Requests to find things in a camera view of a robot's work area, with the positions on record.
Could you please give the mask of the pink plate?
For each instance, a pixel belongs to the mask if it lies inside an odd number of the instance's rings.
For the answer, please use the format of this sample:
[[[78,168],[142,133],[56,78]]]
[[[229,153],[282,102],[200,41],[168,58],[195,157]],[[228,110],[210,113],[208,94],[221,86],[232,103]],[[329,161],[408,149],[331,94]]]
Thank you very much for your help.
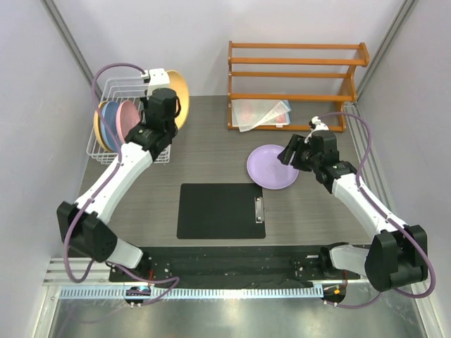
[[[122,102],[116,113],[116,129],[119,140],[125,143],[125,137],[141,121],[140,112],[130,100]]]

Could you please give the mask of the purple plate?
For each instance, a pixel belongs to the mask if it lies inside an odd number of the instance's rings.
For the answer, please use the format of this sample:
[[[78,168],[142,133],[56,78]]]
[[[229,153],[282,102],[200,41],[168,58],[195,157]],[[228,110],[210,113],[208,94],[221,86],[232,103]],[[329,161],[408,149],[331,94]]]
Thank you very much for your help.
[[[266,144],[254,149],[247,158],[247,173],[260,187],[265,189],[285,189],[294,183],[299,171],[283,165],[277,156],[284,148],[280,145]]]

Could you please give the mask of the yellow plate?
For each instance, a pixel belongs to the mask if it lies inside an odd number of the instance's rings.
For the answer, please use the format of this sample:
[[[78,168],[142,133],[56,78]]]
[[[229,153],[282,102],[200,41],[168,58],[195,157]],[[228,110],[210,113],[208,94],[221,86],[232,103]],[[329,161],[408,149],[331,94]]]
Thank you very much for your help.
[[[176,70],[166,71],[170,80],[169,87],[175,91],[179,99],[178,110],[179,114],[175,118],[175,123],[178,129],[181,129],[185,124],[189,110],[190,110],[190,93],[185,78]]]

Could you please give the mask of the blue plate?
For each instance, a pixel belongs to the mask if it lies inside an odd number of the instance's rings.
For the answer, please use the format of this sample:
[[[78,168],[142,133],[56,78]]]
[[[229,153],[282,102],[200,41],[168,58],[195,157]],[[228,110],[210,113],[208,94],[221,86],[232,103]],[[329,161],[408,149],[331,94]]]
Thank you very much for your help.
[[[101,116],[101,135],[107,147],[112,152],[117,152],[115,140],[118,138],[118,132],[116,128],[116,114],[118,111],[119,103],[116,101],[107,101],[102,109]]]

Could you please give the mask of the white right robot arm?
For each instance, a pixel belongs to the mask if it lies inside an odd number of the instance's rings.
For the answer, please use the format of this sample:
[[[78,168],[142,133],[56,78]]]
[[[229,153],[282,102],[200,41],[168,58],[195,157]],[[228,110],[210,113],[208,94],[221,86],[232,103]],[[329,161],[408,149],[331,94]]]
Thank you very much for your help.
[[[315,131],[308,137],[294,134],[277,158],[283,165],[315,174],[316,180],[351,211],[372,238],[367,249],[344,242],[323,247],[318,268],[324,277],[333,278],[347,270],[367,277],[379,292],[428,278],[425,230],[393,215],[357,179],[357,169],[340,160],[332,132]]]

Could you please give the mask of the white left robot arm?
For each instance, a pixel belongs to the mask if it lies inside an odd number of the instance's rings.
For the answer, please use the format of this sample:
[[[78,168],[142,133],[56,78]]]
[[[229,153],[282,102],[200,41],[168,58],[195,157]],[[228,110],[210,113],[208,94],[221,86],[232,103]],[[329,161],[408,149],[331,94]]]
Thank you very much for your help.
[[[181,110],[176,92],[155,89],[148,99],[145,122],[134,126],[117,157],[89,191],[57,208],[64,249],[73,249],[93,261],[125,267],[136,281],[144,280],[150,264],[138,247],[119,239],[108,223],[134,181],[159,157],[176,136],[175,117]]]

